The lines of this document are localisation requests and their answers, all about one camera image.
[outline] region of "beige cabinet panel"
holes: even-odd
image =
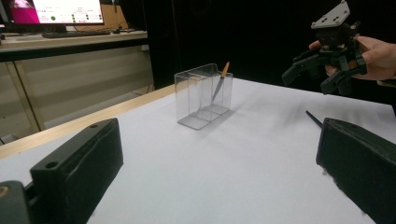
[[[78,111],[84,111],[78,116],[91,113],[87,108],[95,105],[96,110],[102,109],[108,106],[103,102],[153,83],[149,52],[141,46],[17,61],[16,65],[43,129]]]
[[[13,63],[0,63],[0,137],[38,132]]]

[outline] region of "black backdrop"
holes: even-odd
[[[173,74],[207,63],[230,61],[235,77],[283,86],[292,58],[315,40],[312,21],[340,3],[314,1],[143,0],[156,88]],[[349,0],[346,22],[361,21],[361,35],[396,43],[396,1]],[[320,91],[326,77],[299,77],[290,87]],[[395,104],[396,89],[353,79],[349,97]]]

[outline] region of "white table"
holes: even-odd
[[[90,223],[374,223],[316,165],[318,119],[396,142],[390,105],[235,78],[232,110],[200,131],[177,124],[175,95],[118,116],[124,165]],[[73,136],[0,160],[0,181]]]

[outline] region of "transparent pen holder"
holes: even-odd
[[[200,130],[230,110],[233,74],[213,63],[175,74],[175,86],[180,124]]]

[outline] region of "keyboard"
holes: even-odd
[[[93,36],[93,35],[110,35],[109,31],[79,31],[79,32],[67,32],[67,33],[44,33],[44,38],[68,38],[68,37],[81,37],[81,36]]]

